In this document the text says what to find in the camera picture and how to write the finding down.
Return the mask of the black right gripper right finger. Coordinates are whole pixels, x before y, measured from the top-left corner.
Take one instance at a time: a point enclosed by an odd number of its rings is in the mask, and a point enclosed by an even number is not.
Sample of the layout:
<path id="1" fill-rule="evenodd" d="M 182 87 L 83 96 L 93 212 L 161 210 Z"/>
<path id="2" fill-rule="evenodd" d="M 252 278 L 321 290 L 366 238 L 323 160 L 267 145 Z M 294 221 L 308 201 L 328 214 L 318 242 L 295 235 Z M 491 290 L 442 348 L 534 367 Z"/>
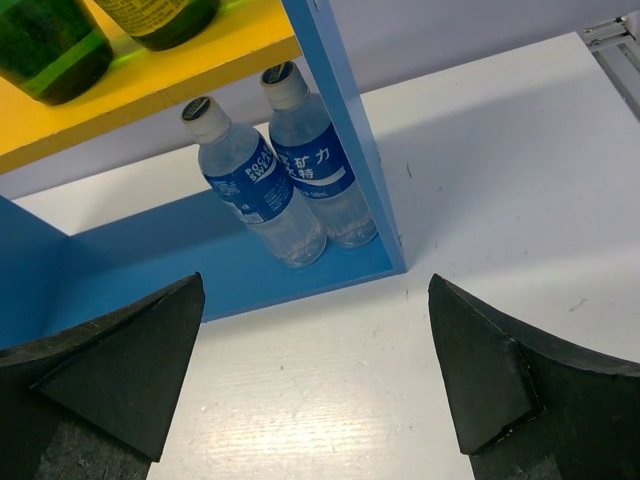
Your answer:
<path id="1" fill-rule="evenodd" d="M 429 317 L 477 479 L 636 479 L 639 365 L 511 317 L 439 275 Z"/>

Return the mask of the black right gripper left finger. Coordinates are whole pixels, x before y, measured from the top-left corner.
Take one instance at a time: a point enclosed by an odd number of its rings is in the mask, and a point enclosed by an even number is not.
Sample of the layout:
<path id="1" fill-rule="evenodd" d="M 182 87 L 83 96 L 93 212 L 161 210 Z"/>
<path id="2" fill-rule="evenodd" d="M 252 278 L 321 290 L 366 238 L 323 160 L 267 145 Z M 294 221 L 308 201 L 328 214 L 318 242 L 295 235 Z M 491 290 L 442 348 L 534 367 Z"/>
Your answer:
<path id="1" fill-rule="evenodd" d="M 204 305 L 194 273 L 2 349 L 2 478 L 146 478 L 161 458 Z"/>

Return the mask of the green glass Perrier bottle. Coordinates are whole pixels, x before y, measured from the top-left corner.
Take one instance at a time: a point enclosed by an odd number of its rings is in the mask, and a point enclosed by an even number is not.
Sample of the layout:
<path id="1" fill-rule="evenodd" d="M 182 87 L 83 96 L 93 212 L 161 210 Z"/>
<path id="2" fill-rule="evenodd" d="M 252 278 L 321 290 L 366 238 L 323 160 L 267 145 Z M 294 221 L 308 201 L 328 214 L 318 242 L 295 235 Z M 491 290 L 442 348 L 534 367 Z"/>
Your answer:
<path id="1" fill-rule="evenodd" d="M 1 3 L 1 77 L 46 105 L 82 95 L 107 72 L 114 52 L 75 0 Z"/>

